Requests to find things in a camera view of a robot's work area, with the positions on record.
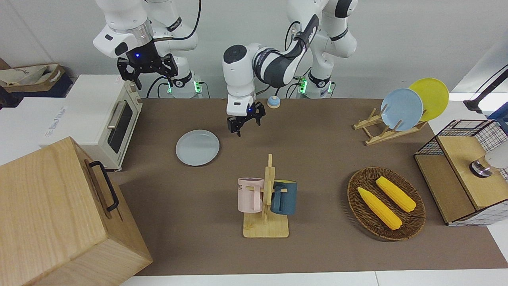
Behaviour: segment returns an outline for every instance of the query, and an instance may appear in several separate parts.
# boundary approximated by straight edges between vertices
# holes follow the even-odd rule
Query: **pink mug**
[[[238,210],[242,213],[259,213],[263,206],[261,189],[265,180],[261,178],[238,179]]]

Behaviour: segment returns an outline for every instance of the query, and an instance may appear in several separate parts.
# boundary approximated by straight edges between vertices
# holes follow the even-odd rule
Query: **wicker tray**
[[[377,185],[375,180],[384,176],[402,189],[415,203],[416,208],[410,213],[400,209]],[[362,187],[375,194],[401,220],[402,226],[398,230],[389,229],[365,204],[360,197],[357,187]],[[376,236],[389,241],[409,239],[417,235],[425,224],[425,206],[416,189],[401,175],[380,167],[368,167],[356,172],[347,185],[347,200],[353,214],[359,222]]]

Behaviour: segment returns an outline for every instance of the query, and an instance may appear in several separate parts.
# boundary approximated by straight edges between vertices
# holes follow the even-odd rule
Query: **black metal handle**
[[[111,181],[109,180],[109,176],[106,173],[106,169],[104,168],[104,165],[100,161],[94,161],[90,164],[88,164],[90,168],[93,168],[95,166],[101,167],[102,174],[104,175],[104,179],[106,179],[106,183],[108,183],[109,191],[111,192],[111,196],[113,197],[113,204],[106,208],[108,212],[113,211],[114,209],[118,208],[118,197],[116,196],[115,189],[113,188],[113,185],[111,184]]]

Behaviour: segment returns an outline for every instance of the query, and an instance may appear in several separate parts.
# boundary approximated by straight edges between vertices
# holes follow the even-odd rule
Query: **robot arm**
[[[223,72],[228,84],[228,127],[240,136],[240,128],[255,118],[258,125],[264,116],[262,104],[256,103],[254,76],[272,87],[291,82],[303,55],[310,48],[319,27],[318,13],[328,1],[288,0],[288,18],[299,23],[299,31],[289,48],[280,52],[261,44],[234,45],[224,52]]]
[[[141,73],[156,72],[173,82],[180,75],[177,62],[185,67],[181,73],[187,78],[190,73],[187,60],[177,61],[170,51],[190,50],[197,45],[197,36],[182,23],[171,0],[145,1],[147,9],[143,7],[142,0],[96,0],[107,24],[93,41],[103,54],[118,58],[117,67],[122,78],[134,81],[139,89],[138,76]],[[184,41],[168,43],[157,40],[176,40],[178,38],[174,37],[187,32],[187,35],[192,35]]]
[[[357,4],[358,0],[333,0],[325,6],[322,28],[310,46],[312,67],[301,89],[306,97],[323,98],[329,93],[334,67],[332,55],[349,58],[356,51],[357,41],[349,31],[347,19]]]

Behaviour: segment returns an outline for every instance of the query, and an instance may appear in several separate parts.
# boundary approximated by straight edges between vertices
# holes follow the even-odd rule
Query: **wooden mug stand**
[[[377,115],[374,115],[376,113],[376,108],[374,108],[372,110],[372,112],[370,113],[369,118],[362,120],[362,121],[358,121],[357,124],[353,125],[353,129],[357,130],[357,129],[361,128],[361,129],[363,129],[363,131],[365,131],[367,136],[369,136],[369,138],[367,140],[365,140],[365,145],[367,145],[367,146],[373,145],[376,143],[388,141],[393,138],[397,138],[400,136],[404,136],[404,135],[408,135],[408,134],[420,131],[427,124],[427,121],[420,121],[413,128],[411,128],[409,130],[396,131],[396,129],[400,126],[400,124],[402,124],[402,120],[399,120],[399,122],[397,122],[397,124],[395,125],[395,127],[393,129],[390,129],[389,126],[385,126],[385,129],[381,132],[381,134],[379,134],[377,136],[372,136],[372,134],[369,132],[369,130],[367,130],[367,127],[377,125],[377,124],[384,124],[383,119],[381,118],[381,114],[383,114],[383,112],[385,111],[387,106],[388,105],[385,104],[383,106],[381,112]]]
[[[272,166],[272,154],[268,154],[268,166],[265,167],[265,186],[263,193],[263,208],[259,213],[243,214],[243,236],[247,238],[286,238],[289,236],[288,216],[270,211],[272,205],[273,183],[275,181],[275,167]]]

